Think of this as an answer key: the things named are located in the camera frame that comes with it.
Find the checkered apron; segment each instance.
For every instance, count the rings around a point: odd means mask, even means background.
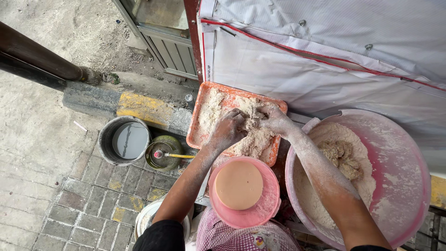
[[[264,225],[234,229],[210,208],[203,212],[197,231],[197,251],[303,251],[290,231],[269,221]]]

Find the yellow stripe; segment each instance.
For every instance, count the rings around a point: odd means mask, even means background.
[[[118,103],[117,116],[130,115],[140,118],[150,126],[167,129],[173,107],[162,100],[124,92]]]
[[[446,209],[446,179],[430,176],[432,193],[430,197],[430,204]]]

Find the black sleeve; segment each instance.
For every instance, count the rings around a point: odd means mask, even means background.
[[[184,250],[183,226],[174,220],[155,222],[136,240],[133,251]]]
[[[362,245],[362,246],[356,246],[350,249],[350,251],[391,251],[391,250],[380,246]]]

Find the orange tray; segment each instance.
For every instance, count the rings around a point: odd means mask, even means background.
[[[239,90],[226,85],[217,84],[214,82],[204,82],[200,85],[197,101],[195,102],[194,113],[192,114],[192,120],[189,125],[189,130],[187,131],[186,142],[189,146],[193,148],[201,149],[203,143],[206,142],[207,138],[209,137],[209,134],[203,134],[203,135],[196,135],[196,134],[198,133],[198,114],[200,113],[204,96],[209,94],[211,88],[217,88],[219,91],[228,94],[228,96],[224,98],[220,103],[223,111],[239,107],[238,103],[234,102],[235,96],[241,96],[246,98],[257,98],[262,102],[271,102],[277,104],[280,110],[284,113],[286,113],[286,111],[288,110],[288,106],[283,100],[262,96],[259,94]],[[280,144],[280,136],[279,135],[274,136],[273,142],[265,150],[263,150],[262,154],[259,156],[259,159],[265,162],[265,164],[267,164],[269,167],[272,167],[276,163],[279,144]],[[223,152],[223,155],[229,157],[236,157],[236,155],[226,151]]]

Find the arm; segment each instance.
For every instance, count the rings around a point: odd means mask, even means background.
[[[310,183],[341,231],[346,249],[375,245],[391,250],[355,187],[302,129],[276,107],[260,111],[269,115],[268,120],[260,121],[260,126],[278,133],[293,146]]]
[[[243,133],[237,132],[237,127],[245,120],[244,116],[239,109],[233,109],[217,121],[207,143],[173,184],[152,223],[161,220],[183,221],[194,205],[201,184],[215,159],[245,137]]]

